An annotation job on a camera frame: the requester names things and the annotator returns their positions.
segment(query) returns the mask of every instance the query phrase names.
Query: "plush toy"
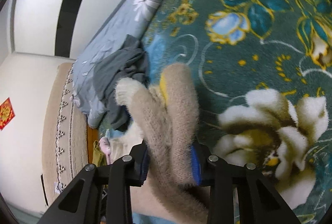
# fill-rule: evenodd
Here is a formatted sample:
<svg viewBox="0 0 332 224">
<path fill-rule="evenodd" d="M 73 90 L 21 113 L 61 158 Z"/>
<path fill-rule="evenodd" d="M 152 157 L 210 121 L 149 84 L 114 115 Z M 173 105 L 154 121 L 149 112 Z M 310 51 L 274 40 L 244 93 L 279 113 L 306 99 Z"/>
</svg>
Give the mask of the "plush toy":
<svg viewBox="0 0 332 224">
<path fill-rule="evenodd" d="M 193 194 L 192 188 L 190 145 L 199 110 L 189 68 L 180 63 L 167 66 L 159 85 L 149 89 L 137 80 L 123 78 L 116 86 L 116 101 L 133 118 L 129 133 L 122 137 L 128 148 L 122 154 L 130 150 L 131 140 L 126 137 L 135 129 L 146 141 L 151 157 L 147 181 L 131 190 L 133 211 L 178 224 L 206 223 L 208 210 L 203 201 L 208 195 L 204 191 Z"/>
</svg>

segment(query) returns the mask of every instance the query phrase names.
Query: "wooden bed frame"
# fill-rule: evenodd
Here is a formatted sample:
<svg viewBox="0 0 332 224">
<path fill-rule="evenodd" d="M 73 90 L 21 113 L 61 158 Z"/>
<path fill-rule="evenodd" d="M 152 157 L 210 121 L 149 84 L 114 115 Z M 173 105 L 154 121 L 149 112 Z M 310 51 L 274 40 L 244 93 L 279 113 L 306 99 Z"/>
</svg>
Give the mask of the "wooden bed frame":
<svg viewBox="0 0 332 224">
<path fill-rule="evenodd" d="M 98 129 L 92 129 L 86 125 L 86 142 L 88 151 L 88 163 L 92 163 L 93 158 L 93 143 L 94 141 L 99 141 Z"/>
</svg>

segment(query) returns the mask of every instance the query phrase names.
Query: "blue flower print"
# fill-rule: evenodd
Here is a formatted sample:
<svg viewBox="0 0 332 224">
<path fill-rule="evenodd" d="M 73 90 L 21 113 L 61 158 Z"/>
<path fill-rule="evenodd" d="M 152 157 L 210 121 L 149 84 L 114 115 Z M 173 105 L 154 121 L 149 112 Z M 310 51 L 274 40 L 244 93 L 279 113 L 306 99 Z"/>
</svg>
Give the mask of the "blue flower print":
<svg viewBox="0 0 332 224">
<path fill-rule="evenodd" d="M 236 45 L 250 30 L 250 22 L 243 13 L 220 11 L 209 15 L 206 30 L 212 42 Z"/>
</svg>

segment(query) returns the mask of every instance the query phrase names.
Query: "beige bed headboard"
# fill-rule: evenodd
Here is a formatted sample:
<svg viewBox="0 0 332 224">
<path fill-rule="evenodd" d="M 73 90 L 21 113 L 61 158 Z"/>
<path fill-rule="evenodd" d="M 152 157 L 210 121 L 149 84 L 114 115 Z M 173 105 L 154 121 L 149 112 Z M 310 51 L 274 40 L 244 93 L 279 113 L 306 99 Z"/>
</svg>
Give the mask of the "beige bed headboard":
<svg viewBox="0 0 332 224">
<path fill-rule="evenodd" d="M 71 68 L 72 63 L 59 66 L 44 121 L 41 153 L 49 205 L 88 163 L 86 116 L 70 100 Z"/>
</svg>

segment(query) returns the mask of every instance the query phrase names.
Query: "green floral blanket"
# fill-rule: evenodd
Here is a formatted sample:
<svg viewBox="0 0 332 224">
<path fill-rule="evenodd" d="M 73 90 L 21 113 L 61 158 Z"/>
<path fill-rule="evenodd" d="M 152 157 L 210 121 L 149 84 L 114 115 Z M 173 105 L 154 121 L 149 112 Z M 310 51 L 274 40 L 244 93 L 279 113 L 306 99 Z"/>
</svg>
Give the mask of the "green floral blanket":
<svg viewBox="0 0 332 224">
<path fill-rule="evenodd" d="M 330 0 L 164 0 L 143 43 L 152 80 L 174 61 L 191 67 L 199 139 L 256 163 L 316 223 L 332 202 L 331 38 Z"/>
</svg>

